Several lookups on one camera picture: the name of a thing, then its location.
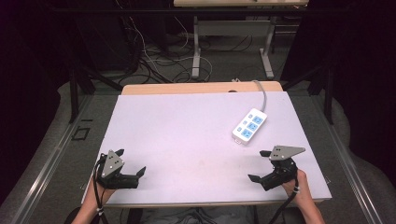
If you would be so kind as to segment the black curtain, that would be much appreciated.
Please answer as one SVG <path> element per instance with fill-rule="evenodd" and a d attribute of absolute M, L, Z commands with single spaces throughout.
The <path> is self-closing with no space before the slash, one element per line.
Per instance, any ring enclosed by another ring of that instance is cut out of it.
<path fill-rule="evenodd" d="M 302 18 L 281 78 L 313 69 L 344 35 L 333 89 L 349 120 L 349 148 L 396 188 L 396 0 L 309 0 L 307 7 L 353 12 Z"/>
<path fill-rule="evenodd" d="M 0 205 L 35 155 L 68 81 L 36 0 L 0 0 Z"/>

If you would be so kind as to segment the aluminium floor rail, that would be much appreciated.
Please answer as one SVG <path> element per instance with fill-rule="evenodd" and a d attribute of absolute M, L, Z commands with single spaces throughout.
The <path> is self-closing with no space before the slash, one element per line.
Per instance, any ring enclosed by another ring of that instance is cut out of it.
<path fill-rule="evenodd" d="M 337 158 L 343 168 L 349 185 L 352 188 L 355 198 L 357 199 L 361 211 L 363 212 L 368 224 L 383 224 L 382 218 L 376 211 L 373 201 L 369 196 L 366 187 L 361 181 L 354 161 L 347 152 L 347 149 L 342 143 L 335 128 L 330 124 L 330 122 L 324 115 L 321 98 L 319 96 L 312 96 L 311 100 L 317 112 L 319 113 L 321 122 L 324 124 L 328 133 L 331 136 L 332 142 L 335 146 L 335 154 L 337 155 Z"/>
<path fill-rule="evenodd" d="M 98 149 L 91 114 L 94 100 L 83 97 L 74 122 L 61 116 L 49 128 L 15 190 L 18 206 L 9 224 L 64 224 L 80 206 Z"/>

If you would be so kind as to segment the person's right hand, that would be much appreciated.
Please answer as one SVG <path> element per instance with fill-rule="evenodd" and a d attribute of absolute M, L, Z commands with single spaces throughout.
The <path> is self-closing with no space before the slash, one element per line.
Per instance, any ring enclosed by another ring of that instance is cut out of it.
<path fill-rule="evenodd" d="M 297 179 L 293 179 L 287 183 L 282 184 L 283 189 L 287 195 L 290 196 L 295 193 L 292 200 L 298 207 L 307 208 L 313 204 L 312 196 L 307 182 L 306 173 L 300 169 L 297 170 Z"/>

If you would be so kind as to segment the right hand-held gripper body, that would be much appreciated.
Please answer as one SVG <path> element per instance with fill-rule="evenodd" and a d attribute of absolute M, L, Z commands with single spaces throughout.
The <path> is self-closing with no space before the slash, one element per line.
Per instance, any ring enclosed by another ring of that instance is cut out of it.
<path fill-rule="evenodd" d="M 265 190 L 276 188 L 287 183 L 297 176 L 297 165 L 293 156 L 305 152 L 304 147 L 274 146 L 270 157 L 266 157 L 273 164 L 271 174 L 262 178 Z"/>

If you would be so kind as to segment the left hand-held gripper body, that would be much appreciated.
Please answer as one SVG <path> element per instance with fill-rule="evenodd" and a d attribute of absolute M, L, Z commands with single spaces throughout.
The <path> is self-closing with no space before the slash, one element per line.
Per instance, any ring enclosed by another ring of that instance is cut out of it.
<path fill-rule="evenodd" d="M 105 189 L 136 189 L 139 178 L 132 175 L 123 175 L 120 171 L 124 161 L 109 150 L 107 154 L 102 153 L 99 159 L 97 182 Z"/>

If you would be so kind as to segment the black metal stand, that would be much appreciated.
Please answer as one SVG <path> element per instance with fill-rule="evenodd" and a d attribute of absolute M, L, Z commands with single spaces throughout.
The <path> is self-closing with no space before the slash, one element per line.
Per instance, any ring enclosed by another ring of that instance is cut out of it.
<path fill-rule="evenodd" d="M 333 80 L 334 74 L 332 67 L 329 65 L 319 65 L 315 66 L 313 69 L 309 70 L 295 79 L 282 84 L 284 91 L 294 87 L 298 83 L 306 79 L 311 79 L 308 86 L 309 95 L 319 95 L 321 91 L 324 91 L 324 103 L 323 103 L 323 114 L 326 120 L 333 124 L 332 121 L 332 95 L 333 95 Z"/>
<path fill-rule="evenodd" d="M 121 91 L 123 87 L 120 84 L 115 83 L 109 78 L 101 75 L 99 72 L 92 70 L 87 66 L 81 66 L 79 68 L 73 68 L 69 70 L 69 86 L 70 86 L 70 100 L 71 100 L 71 117 L 69 122 L 73 123 L 79 114 L 79 101 L 78 101 L 78 90 L 82 90 L 84 93 L 93 95 L 96 92 L 96 88 L 93 85 L 92 80 L 99 80 L 106 84 L 108 87 Z"/>

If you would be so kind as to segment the person's left hand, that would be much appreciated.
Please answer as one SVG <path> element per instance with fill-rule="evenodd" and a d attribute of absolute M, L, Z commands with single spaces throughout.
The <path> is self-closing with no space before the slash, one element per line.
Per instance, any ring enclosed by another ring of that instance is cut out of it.
<path fill-rule="evenodd" d="M 91 180 L 83 204 L 93 209 L 102 207 L 115 192 L 114 189 L 105 189 Z"/>

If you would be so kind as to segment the white metal frame desk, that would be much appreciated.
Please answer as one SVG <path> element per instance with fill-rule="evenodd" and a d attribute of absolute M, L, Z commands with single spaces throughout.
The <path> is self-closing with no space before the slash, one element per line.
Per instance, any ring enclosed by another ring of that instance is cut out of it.
<path fill-rule="evenodd" d="M 241 12 L 243 9 L 299 9 L 306 6 L 309 0 L 174 0 L 174 6 L 181 9 L 236 9 Z M 261 36 L 265 38 L 264 48 L 260 49 L 264 74 L 267 78 L 273 79 L 274 72 L 268 54 L 275 35 L 277 16 L 264 16 L 263 20 L 242 19 L 236 14 L 232 19 L 226 20 L 199 19 L 193 17 L 193 46 L 194 54 L 192 60 L 192 78 L 200 75 L 201 48 L 199 46 L 200 36 Z"/>

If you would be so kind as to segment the white power strip blue sockets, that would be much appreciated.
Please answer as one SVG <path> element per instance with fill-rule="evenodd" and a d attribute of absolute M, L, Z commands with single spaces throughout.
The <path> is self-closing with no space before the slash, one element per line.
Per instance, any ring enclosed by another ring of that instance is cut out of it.
<path fill-rule="evenodd" d="M 232 131 L 237 144 L 246 145 L 254 137 L 267 119 L 267 115 L 259 109 L 252 108 Z"/>

